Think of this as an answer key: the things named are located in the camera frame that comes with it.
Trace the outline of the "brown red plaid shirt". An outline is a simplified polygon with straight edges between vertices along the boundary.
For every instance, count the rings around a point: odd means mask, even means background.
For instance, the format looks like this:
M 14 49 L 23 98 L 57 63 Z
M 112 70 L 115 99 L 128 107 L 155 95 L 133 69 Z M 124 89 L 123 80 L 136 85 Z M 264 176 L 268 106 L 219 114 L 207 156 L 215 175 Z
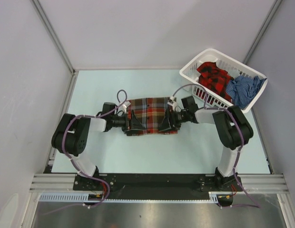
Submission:
M 166 116 L 166 110 L 172 108 L 167 104 L 168 97 L 148 97 L 131 99 L 131 105 L 126 114 L 134 111 L 136 118 L 145 130 L 130 130 L 127 136 L 141 136 L 146 134 L 177 134 L 177 131 L 159 132 L 158 127 Z

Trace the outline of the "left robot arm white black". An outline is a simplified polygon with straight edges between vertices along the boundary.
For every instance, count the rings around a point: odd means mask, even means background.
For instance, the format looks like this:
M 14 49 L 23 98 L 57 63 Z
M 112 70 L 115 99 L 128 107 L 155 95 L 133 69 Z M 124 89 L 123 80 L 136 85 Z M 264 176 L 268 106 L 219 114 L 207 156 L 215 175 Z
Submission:
M 83 183 L 90 190 L 100 186 L 100 177 L 97 166 L 84 154 L 89 133 L 108 132 L 112 128 L 121 128 L 124 133 L 146 130 L 133 111 L 124 109 L 119 115 L 119 107 L 106 102 L 96 116 L 64 114 L 52 136 L 52 147 L 69 158 L 78 175 L 85 177 Z

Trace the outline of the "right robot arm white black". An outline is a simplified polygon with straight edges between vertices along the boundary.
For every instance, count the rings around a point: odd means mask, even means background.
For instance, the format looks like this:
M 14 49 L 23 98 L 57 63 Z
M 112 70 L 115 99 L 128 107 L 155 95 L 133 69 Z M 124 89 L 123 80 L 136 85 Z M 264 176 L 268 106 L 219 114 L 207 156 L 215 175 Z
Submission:
M 221 160 L 215 169 L 212 184 L 218 190 L 237 191 L 239 187 L 244 191 L 241 179 L 237 176 L 236 168 L 243 147 L 253 137 L 253 129 L 243 112 L 238 106 L 229 108 L 199 108 L 194 97 L 188 96 L 181 99 L 183 109 L 180 111 L 165 111 L 165 117 L 159 132 L 179 130 L 182 123 L 213 124 L 216 127 L 218 137 L 223 145 Z

